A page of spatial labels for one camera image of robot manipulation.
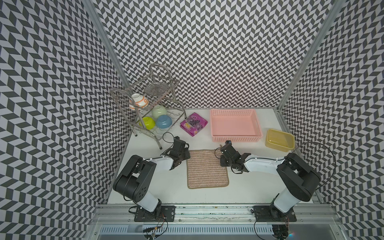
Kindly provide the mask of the brown striped square dishcloth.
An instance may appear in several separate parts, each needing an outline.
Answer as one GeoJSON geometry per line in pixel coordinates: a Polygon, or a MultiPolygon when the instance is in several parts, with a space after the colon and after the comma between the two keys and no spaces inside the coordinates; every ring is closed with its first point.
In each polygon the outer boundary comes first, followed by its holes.
{"type": "Polygon", "coordinates": [[[230,183],[228,170],[222,167],[214,150],[192,150],[187,160],[189,189],[224,188],[230,183]]]}

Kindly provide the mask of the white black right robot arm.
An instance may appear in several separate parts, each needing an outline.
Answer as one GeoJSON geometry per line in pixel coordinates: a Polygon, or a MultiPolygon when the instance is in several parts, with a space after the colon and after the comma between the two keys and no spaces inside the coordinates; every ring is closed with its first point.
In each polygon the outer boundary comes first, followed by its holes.
{"type": "Polygon", "coordinates": [[[286,188],[269,206],[269,215],[275,220],[286,216],[297,203],[309,202],[321,181],[316,170],[295,153],[275,159],[241,155],[231,141],[226,141],[220,152],[221,166],[230,167],[235,174],[260,172],[281,178],[286,188]]]}

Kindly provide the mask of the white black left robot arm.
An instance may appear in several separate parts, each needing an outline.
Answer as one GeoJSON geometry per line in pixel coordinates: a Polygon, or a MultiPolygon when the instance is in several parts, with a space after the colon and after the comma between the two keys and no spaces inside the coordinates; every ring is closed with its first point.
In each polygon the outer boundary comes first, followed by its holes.
{"type": "Polygon", "coordinates": [[[161,200],[149,191],[154,173],[171,171],[190,158],[189,144],[179,137],[174,137],[172,146],[159,157],[144,159],[138,155],[131,156],[116,177],[113,190],[132,200],[148,213],[159,216],[161,200]]]}

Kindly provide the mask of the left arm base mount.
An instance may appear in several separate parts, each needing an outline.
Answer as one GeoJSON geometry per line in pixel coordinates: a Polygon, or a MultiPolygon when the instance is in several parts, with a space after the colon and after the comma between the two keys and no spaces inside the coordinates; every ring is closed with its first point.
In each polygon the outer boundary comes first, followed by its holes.
{"type": "Polygon", "coordinates": [[[153,212],[138,207],[135,212],[135,222],[174,222],[176,206],[165,205],[160,202],[153,212]]]}

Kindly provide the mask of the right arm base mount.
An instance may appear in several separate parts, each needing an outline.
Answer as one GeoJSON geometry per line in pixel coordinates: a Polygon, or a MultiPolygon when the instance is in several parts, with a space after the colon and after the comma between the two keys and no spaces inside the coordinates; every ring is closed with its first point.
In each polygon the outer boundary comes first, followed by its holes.
{"type": "Polygon", "coordinates": [[[287,213],[278,210],[274,205],[257,205],[253,206],[251,213],[254,214],[258,222],[296,222],[297,217],[290,208],[287,213]]]}

